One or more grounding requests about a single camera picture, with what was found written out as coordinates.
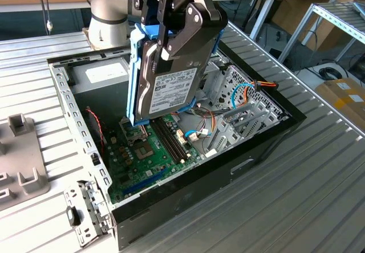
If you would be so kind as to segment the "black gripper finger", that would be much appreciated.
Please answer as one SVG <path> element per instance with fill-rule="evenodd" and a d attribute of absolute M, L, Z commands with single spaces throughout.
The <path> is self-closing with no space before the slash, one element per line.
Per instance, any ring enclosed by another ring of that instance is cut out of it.
<path fill-rule="evenodd" d="M 157 44 L 159 48 L 162 48 L 167 43 L 167 18 L 168 12 L 171 9 L 172 0 L 142 0 L 142 2 L 141 22 L 143 25 L 150 25 L 152 23 L 152 17 L 156 16 L 159 22 Z"/>
<path fill-rule="evenodd" d="M 195 54 L 207 43 L 214 43 L 228 23 L 226 12 L 215 2 L 213 10 L 191 2 L 182 11 L 168 12 L 166 60 L 175 60 Z"/>

